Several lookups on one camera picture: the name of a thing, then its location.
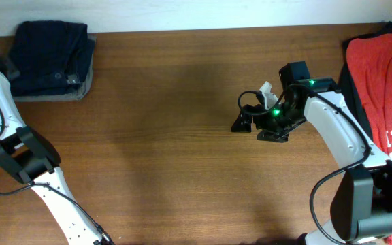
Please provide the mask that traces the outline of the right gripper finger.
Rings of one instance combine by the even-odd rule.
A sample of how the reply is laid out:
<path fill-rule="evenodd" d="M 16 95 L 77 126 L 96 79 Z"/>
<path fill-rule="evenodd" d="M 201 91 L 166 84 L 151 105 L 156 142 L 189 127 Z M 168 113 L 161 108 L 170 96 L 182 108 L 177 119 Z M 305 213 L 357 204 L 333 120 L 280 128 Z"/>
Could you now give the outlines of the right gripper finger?
<path fill-rule="evenodd" d="M 231 126 L 233 133 L 250 133 L 252 131 L 252 116 L 240 112 Z"/>
<path fill-rule="evenodd" d="M 289 134 L 280 135 L 269 131 L 261 131 L 257 135 L 257 140 L 266 142 L 287 142 Z"/>

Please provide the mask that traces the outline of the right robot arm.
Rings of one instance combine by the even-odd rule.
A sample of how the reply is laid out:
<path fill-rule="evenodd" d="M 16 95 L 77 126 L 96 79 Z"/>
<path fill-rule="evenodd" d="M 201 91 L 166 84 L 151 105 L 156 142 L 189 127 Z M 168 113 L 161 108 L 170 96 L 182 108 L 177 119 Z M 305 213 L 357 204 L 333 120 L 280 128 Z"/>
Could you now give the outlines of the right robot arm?
<path fill-rule="evenodd" d="M 289 133 L 309 122 L 333 155 L 338 169 L 313 187 L 309 207 L 316 230 L 297 244 L 373 244 L 392 235 L 392 160 L 369 138 L 351 114 L 331 78 L 285 82 L 277 97 L 266 82 L 253 91 L 257 105 L 241 105 L 234 133 L 259 130 L 258 140 L 286 142 Z M 330 205 L 330 219 L 321 224 L 314 198 L 328 180 L 342 176 Z"/>

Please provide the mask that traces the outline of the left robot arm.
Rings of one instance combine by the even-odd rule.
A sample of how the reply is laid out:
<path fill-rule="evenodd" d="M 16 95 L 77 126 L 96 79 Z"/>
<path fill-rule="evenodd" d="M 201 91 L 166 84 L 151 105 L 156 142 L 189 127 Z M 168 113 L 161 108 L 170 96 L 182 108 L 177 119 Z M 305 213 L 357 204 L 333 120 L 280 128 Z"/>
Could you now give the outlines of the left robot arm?
<path fill-rule="evenodd" d="M 105 229 L 75 200 L 54 146 L 27 126 L 0 68 L 0 168 L 45 203 L 69 244 L 112 244 Z"/>

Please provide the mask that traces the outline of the navy blue shorts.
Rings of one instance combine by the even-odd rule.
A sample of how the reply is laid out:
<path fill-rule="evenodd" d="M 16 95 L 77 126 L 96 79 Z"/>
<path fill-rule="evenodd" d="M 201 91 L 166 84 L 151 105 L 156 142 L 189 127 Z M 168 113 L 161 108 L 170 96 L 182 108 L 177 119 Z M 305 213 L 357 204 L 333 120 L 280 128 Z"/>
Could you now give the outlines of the navy blue shorts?
<path fill-rule="evenodd" d="M 15 96 L 41 95 L 66 87 L 65 75 L 77 71 L 78 54 L 86 50 L 88 25 L 57 20 L 27 21 L 16 30 L 9 60 L 19 71 L 10 80 Z"/>

